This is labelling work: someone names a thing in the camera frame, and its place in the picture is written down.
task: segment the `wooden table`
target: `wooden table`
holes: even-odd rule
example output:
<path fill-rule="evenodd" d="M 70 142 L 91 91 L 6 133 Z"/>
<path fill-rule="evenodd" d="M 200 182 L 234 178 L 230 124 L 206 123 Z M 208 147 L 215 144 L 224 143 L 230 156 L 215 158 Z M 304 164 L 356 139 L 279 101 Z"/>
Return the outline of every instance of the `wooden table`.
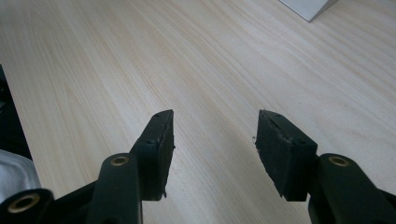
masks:
<path fill-rule="evenodd" d="M 0 62 L 56 197 L 175 110 L 168 198 L 144 203 L 146 223 L 308 223 L 253 144 L 263 108 L 396 193 L 395 36 L 387 0 L 341 0 L 311 23 L 276 0 L 0 3 Z"/>

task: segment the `white object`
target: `white object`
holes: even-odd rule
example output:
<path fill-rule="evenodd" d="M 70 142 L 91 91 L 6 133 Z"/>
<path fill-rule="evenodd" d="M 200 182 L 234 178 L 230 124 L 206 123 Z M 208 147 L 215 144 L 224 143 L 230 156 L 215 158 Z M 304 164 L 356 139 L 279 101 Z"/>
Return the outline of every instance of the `white object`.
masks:
<path fill-rule="evenodd" d="M 0 203 L 27 189 L 40 188 L 33 162 L 0 149 Z"/>
<path fill-rule="evenodd" d="M 279 0 L 306 21 L 312 21 L 338 0 Z"/>

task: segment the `light wood surface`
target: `light wood surface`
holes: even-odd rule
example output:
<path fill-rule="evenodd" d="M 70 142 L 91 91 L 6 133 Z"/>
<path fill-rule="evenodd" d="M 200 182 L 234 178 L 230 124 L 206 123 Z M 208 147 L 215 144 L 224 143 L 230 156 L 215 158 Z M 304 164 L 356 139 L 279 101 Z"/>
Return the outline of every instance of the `light wood surface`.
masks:
<path fill-rule="evenodd" d="M 341 0 L 311 23 L 276 0 L 0 3 L 0 62 L 57 197 L 174 109 L 168 198 L 144 203 L 146 223 L 309 223 L 253 145 L 263 108 L 395 194 L 395 36 L 390 0 Z"/>

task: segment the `tabletop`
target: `tabletop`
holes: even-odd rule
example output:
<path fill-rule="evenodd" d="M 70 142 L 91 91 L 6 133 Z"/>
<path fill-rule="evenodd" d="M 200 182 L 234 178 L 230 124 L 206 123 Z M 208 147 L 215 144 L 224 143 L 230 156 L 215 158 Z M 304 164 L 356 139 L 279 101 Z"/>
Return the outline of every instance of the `tabletop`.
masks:
<path fill-rule="evenodd" d="M 263 0 L 5 0 L 0 63 L 56 197 L 175 111 L 168 197 L 146 223 L 309 223 L 252 137 L 260 109 L 396 193 L 396 2 L 340 0 L 312 22 Z"/>

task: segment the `wood grain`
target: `wood grain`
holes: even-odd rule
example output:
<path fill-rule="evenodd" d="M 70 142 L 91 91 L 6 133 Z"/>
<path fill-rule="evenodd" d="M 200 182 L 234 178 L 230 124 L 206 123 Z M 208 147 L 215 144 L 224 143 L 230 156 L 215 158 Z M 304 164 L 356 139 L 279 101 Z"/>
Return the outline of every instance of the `wood grain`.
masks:
<path fill-rule="evenodd" d="M 252 142 L 259 109 L 396 193 L 396 3 L 339 1 L 308 23 L 277 1 L 6 0 L 4 66 L 42 186 L 57 197 L 175 110 L 168 198 L 146 223 L 308 223 Z"/>

